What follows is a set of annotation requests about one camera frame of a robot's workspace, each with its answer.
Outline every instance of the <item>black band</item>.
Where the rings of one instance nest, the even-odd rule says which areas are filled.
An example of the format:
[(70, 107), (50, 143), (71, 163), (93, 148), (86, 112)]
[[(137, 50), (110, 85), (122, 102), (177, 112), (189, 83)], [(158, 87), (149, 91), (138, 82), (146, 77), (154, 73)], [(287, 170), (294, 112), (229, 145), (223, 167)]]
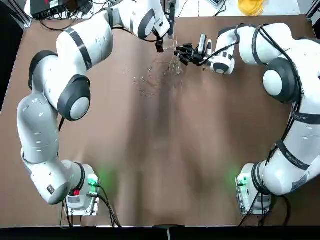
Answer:
[(255, 163), (252, 167), (252, 170), (251, 170), (252, 183), (258, 192), (262, 193), (263, 195), (269, 195), (270, 191), (265, 186), (262, 185), (262, 181), (259, 173), (260, 166), (261, 166), (261, 162)]
[(310, 125), (320, 125), (320, 115), (296, 112), (292, 110), (292, 116), (294, 120), (300, 123), (310, 124)]
[(145, 39), (148, 37), (146, 35), (146, 28), (148, 24), (150, 23), (151, 19), (156, 19), (156, 13), (153, 9), (150, 9), (148, 13), (142, 18), (139, 27), (138, 27), (138, 38)]
[(43, 50), (38, 52), (33, 58), (32, 61), (30, 63), (30, 68), (29, 68), (29, 81), (28, 81), (28, 86), (29, 88), (32, 90), (32, 77), (34, 75), (34, 72), (36, 70), (36, 67), (38, 66), (38, 63), (40, 63), (40, 61), (48, 56), (58, 56), (56, 53), (54, 53), (53, 51), (49, 51), (49, 50)]
[(255, 60), (255, 62), (259, 65), (267, 65), (266, 63), (262, 62), (258, 56), (258, 52), (257, 52), (257, 38), (258, 38), (258, 34), (259, 31), (261, 29), (263, 25), (258, 26), (253, 34), (253, 38), (252, 38), (252, 54), (253, 54), (253, 58)]
[(310, 167), (310, 165), (303, 163), (302, 161), (297, 159), (295, 156), (293, 156), (292, 153), (287, 149), (286, 145), (282, 140), (277, 141), (276, 145), (281, 151), (281, 153), (283, 154), (283, 156), (297, 168), (306, 171)]
[(84, 60), (84, 64), (86, 66), (86, 70), (88, 71), (89, 69), (92, 68), (92, 61), (84, 41), (82, 41), (79, 34), (72, 27), (67, 28), (65, 31), (72, 37), (75, 44), (79, 48), (79, 51)]
[(90, 81), (86, 76), (74, 75), (58, 99), (57, 110), (60, 115), (71, 122), (79, 120), (71, 117), (71, 109), (80, 98), (91, 101)]
[(80, 178), (80, 181), (79, 181), (78, 185), (75, 187), (75, 189), (73, 189), (73, 191), (75, 191), (75, 190), (79, 190), (80, 191), (82, 189), (82, 187), (84, 186), (84, 183), (85, 183), (86, 172), (85, 172), (84, 166), (82, 166), (81, 163), (78, 163), (78, 162), (74, 162), (74, 163), (78, 164), (78, 166), (81, 169), (81, 178)]
[(262, 181), (261, 176), (260, 176), (261, 164), (262, 164), (262, 162), (260, 162), (260, 163), (258, 164), (258, 166), (256, 167), (256, 168), (257, 168), (257, 170), (256, 170), (256, 175), (257, 175), (258, 180), (259, 180), (258, 182), (261, 183), (260, 185), (261, 185), (261, 188), (263, 189), (263, 191), (262, 191), (263, 195), (269, 195), (269, 194), (271, 194), (271, 192), (270, 192), (270, 191), (267, 189), (267, 187), (263, 184), (263, 181)]
[(258, 166), (258, 163), (255, 163), (252, 167), (252, 170), (251, 170), (251, 179), (252, 179), (252, 183), (255, 187), (255, 189), (260, 192), (261, 191), (261, 187), (259, 186), (258, 184), (258, 180), (256, 178), (256, 168)]

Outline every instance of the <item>cable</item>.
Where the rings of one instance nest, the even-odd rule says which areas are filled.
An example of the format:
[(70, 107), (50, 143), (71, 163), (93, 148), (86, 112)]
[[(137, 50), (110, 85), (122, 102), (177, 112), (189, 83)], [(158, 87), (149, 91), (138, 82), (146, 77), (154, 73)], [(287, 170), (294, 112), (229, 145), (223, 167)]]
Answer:
[[(64, 200), (64, 201), (62, 201), (61, 215), (60, 215), (60, 224), (59, 224), (59, 225), (60, 225), (60, 228), (61, 228), (61, 229), (68, 229), (68, 228), (73, 227), (74, 225), (73, 225), (73, 222), (72, 222), (72, 224), (71, 224), (71, 222), (70, 222), (67, 200)], [(66, 205), (66, 210), (65, 210), (65, 212), (66, 212), (66, 219), (68, 220), (69, 227), (62, 227), (62, 226), (61, 226), (61, 224), (62, 224), (62, 214), (63, 214), (63, 209), (64, 209), (65, 205)]]
[(254, 207), (254, 204), (255, 204), (255, 202), (256, 202), (256, 200), (258, 198), (258, 195), (259, 195), (259, 192), (256, 194), (256, 196), (255, 196), (255, 198), (253, 200), (253, 203), (251, 204), (251, 207), (250, 207), (249, 211), (246, 213), (244, 218), (242, 218), (242, 221), (239, 223), (238, 227), (241, 227), (241, 225), (245, 222), (246, 218), (249, 216), (249, 214), (250, 214), (252, 208)]
[(289, 220), (290, 220), (290, 218), (291, 218), (291, 204), (290, 204), (290, 202), (289, 202), (289, 200), (285, 197), (285, 196), (281, 196), (283, 199), (284, 199), (284, 201), (285, 201), (285, 204), (286, 204), (286, 217), (285, 217), (285, 220), (284, 220), (284, 222), (283, 222), (283, 224), (282, 224), (282, 226), (287, 226), (288, 225), (288, 223), (289, 223)]
[[(102, 189), (102, 191), (103, 191), (103, 193), (104, 193), (104, 196), (105, 196), (105, 200), (106, 200), (106, 202), (108, 203), (108, 205), (109, 205), (110, 208), (111, 208), (111, 204), (110, 204), (110, 202), (109, 202), (109, 199), (108, 199), (108, 196), (107, 196), (107, 193), (106, 193), (105, 189), (104, 189), (101, 185), (99, 185), (99, 188)], [(111, 214), (110, 209), (109, 209), (109, 213), (110, 213), (110, 221), (111, 221), (112, 227), (114, 228), (114, 227), (115, 227), (115, 221), (113, 220), (113, 216), (112, 216), (112, 214)]]
[(59, 124), (59, 133), (60, 133), (60, 131), (61, 131), (61, 128), (62, 128), (65, 120), (66, 120), (66, 119), (65, 119), (64, 117), (61, 118), (61, 121), (60, 121), (60, 124)]
[(227, 0), (223, 0), (222, 7), (220, 8), (220, 10), (219, 10), (215, 15), (213, 15), (213, 17), (216, 17), (216, 16), (218, 16), (220, 13), (223, 13), (223, 12), (227, 11), (226, 1), (227, 1)]
[(179, 18), (180, 15), (182, 14), (182, 12), (183, 12), (183, 10), (184, 10), (185, 5), (187, 4), (187, 2), (189, 2), (189, 0), (186, 0), (185, 3), (183, 4), (182, 9), (181, 9), (181, 12), (180, 12), (180, 14), (178, 15), (178, 18)]
[(49, 26), (47, 26), (47, 25), (44, 24), (44, 22), (43, 22), (42, 19), (40, 19), (40, 24), (41, 24), (42, 26), (44, 26), (46, 29), (49, 29), (49, 30), (51, 30), (51, 31), (60, 31), (60, 32), (63, 32), (64, 30), (70, 28), (70, 27), (76, 22), (77, 17), (78, 17), (78, 14), (79, 14), (79, 12), (77, 13), (75, 19), (72, 21), (71, 24), (69, 24), (68, 26), (63, 27), (63, 28), (53, 28), (53, 27), (49, 27)]
[(97, 194), (96, 197), (99, 198), (99, 199), (101, 199), (101, 200), (104, 202), (104, 204), (105, 204), (105, 205), (107, 206), (107, 208), (109, 209), (109, 212), (111, 213), (112, 218), (113, 218), (115, 224), (116, 224), (119, 228), (122, 228), (122, 226), (120, 225), (120, 223), (117, 221), (117, 219), (116, 219), (116, 217), (115, 217), (115, 214), (114, 214), (114, 212), (113, 212), (112, 209), (111, 209), (111, 206), (110, 206), (110, 205), (108, 204), (108, 202), (104, 199), (104, 197), (102, 197), (100, 194)]
[(225, 46), (225, 47), (219, 49), (218, 51), (216, 51), (216, 52), (214, 52), (213, 54), (211, 54), (206, 60), (203, 60), (202, 62), (200, 62), (198, 66), (202, 66), (202, 65), (206, 64), (206, 63), (208, 62), (208, 60), (211, 59), (212, 57), (218, 55), (219, 53), (221, 53), (221, 52), (227, 50), (228, 48), (231, 48), (232, 46), (235, 46), (235, 45), (237, 45), (237, 44), (239, 44), (238, 41), (235, 42), (235, 43), (233, 43), (233, 44), (230, 44), (230, 45), (228, 45), (228, 46)]
[(200, 17), (200, 10), (199, 10), (199, 7), (200, 7), (200, 0), (198, 0), (198, 17)]
[(261, 208), (262, 208), (262, 219), (265, 218), (265, 209), (264, 209), (264, 193), (261, 192)]

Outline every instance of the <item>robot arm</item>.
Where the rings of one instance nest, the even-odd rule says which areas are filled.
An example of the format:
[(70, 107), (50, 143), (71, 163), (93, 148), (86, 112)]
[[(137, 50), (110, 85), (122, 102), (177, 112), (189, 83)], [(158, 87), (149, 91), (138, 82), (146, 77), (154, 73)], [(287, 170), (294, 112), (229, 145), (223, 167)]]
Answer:
[(58, 113), (69, 121), (81, 119), (91, 100), (86, 72), (105, 60), (113, 49), (114, 26), (139, 39), (152, 32), (163, 37), (170, 24), (160, 1), (120, 0), (90, 20), (66, 29), (57, 38), (57, 54), (41, 51), (29, 69), (32, 93), (17, 108), (21, 158), (37, 190), (50, 205), (66, 198), (73, 215), (90, 215), (95, 200), (88, 192), (98, 177), (89, 165), (59, 160)]
[[(231, 74), (235, 67), (234, 45), (239, 44), (242, 60), (249, 65), (266, 65), (263, 86), (275, 100), (292, 104), (292, 127), (284, 139), (277, 141), (270, 161), (248, 163), (236, 178), (241, 213), (262, 214), (268, 211), (271, 194), (281, 196), (295, 191), (320, 174), (320, 68), (315, 63), (320, 56), (320, 42), (316, 39), (295, 40), (290, 28), (283, 24), (264, 26), (269, 36), (292, 60), (283, 55), (260, 26), (244, 25), (223, 29), (218, 34), (216, 50), (196, 49), (191, 44), (175, 51), (181, 62), (203, 66), (218, 74)], [(299, 76), (302, 89), (295, 77)]]

